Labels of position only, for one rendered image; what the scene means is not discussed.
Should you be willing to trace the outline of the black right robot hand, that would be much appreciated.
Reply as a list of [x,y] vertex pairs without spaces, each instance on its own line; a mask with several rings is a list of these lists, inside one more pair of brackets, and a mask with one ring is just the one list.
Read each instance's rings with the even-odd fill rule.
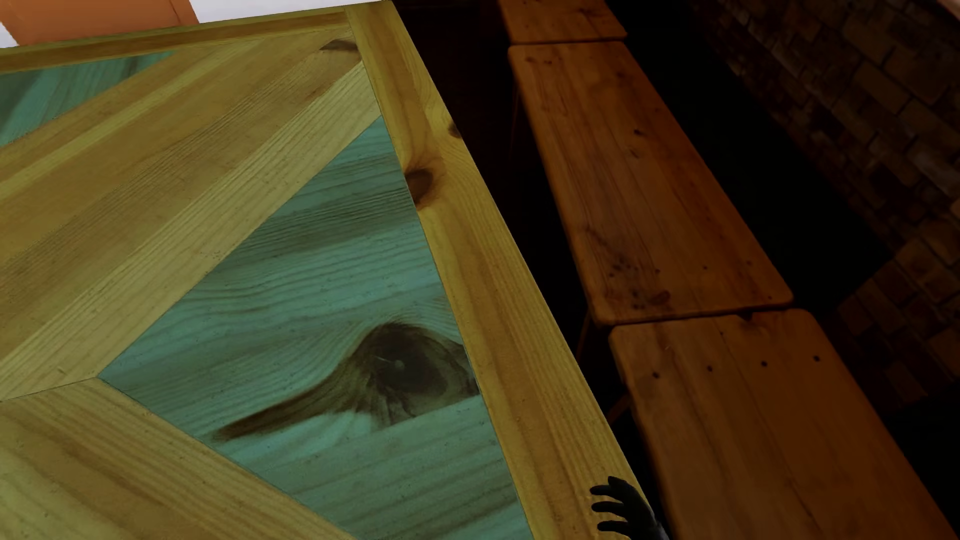
[[628,481],[610,475],[605,484],[590,487],[589,493],[609,498],[594,502],[591,505],[594,512],[609,513],[620,519],[599,521],[598,532],[620,534],[628,540],[670,540],[642,493]]

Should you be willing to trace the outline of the brown wooden bench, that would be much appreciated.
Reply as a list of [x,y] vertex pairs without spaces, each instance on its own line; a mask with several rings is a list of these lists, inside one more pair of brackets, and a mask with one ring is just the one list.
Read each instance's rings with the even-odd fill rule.
[[496,0],[512,45],[623,41],[605,0]]
[[608,343],[675,540],[960,540],[809,312]]
[[514,45],[508,57],[594,323],[793,302],[622,42]]

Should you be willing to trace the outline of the wooden table with green inlay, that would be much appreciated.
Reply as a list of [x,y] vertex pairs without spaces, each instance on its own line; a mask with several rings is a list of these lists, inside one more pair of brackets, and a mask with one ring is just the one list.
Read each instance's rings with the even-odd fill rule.
[[0,48],[0,540],[624,540],[390,0]]

